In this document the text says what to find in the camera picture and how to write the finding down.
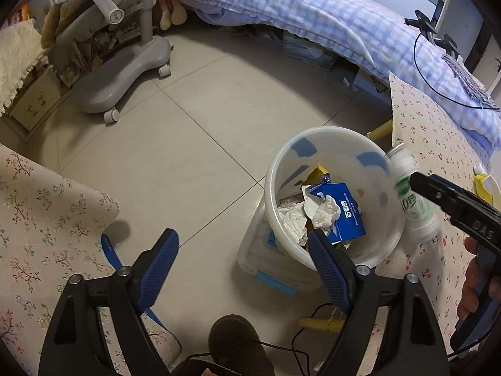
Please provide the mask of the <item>person's right hand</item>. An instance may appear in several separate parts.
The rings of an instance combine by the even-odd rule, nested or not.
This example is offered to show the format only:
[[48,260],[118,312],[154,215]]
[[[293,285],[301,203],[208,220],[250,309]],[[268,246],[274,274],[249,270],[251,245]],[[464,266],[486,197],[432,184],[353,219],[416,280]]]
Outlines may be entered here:
[[[466,269],[461,299],[458,302],[457,315],[461,320],[465,320],[470,313],[475,312],[479,307],[479,297],[474,287],[476,287],[480,280],[481,270],[477,263],[477,257],[475,256]],[[494,277],[490,282],[489,295],[492,300],[500,302],[501,283],[499,277]]]

